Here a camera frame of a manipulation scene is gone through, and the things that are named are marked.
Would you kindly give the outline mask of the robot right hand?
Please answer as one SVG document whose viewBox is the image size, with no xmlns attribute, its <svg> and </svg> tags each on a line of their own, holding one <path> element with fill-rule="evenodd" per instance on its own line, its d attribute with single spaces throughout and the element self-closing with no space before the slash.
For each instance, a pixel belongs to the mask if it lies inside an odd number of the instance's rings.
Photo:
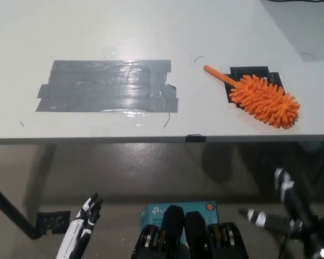
<svg viewBox="0 0 324 259">
<path fill-rule="evenodd" d="M 274 174 L 274 183 L 280 201 L 286 208 L 288 208 L 286 192 L 293 189 L 294 181 L 283 168 L 277 168 Z M 252 208 L 239 208 L 238 213 L 255 226 L 264 228 L 272 233 L 287 236 L 298 233 L 302 228 L 302 221 L 297 216 L 292 216 L 291 213 L 290 218 L 266 214 L 265 212 Z"/>
</svg>

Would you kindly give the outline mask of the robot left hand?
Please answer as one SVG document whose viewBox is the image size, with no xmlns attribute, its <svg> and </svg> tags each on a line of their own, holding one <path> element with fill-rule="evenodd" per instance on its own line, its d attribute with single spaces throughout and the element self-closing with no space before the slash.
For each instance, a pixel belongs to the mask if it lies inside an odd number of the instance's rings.
<svg viewBox="0 0 324 259">
<path fill-rule="evenodd" d="M 95 224 L 100 218 L 102 199 L 94 193 L 86 200 L 70 223 L 56 258 L 82 258 Z"/>
</svg>

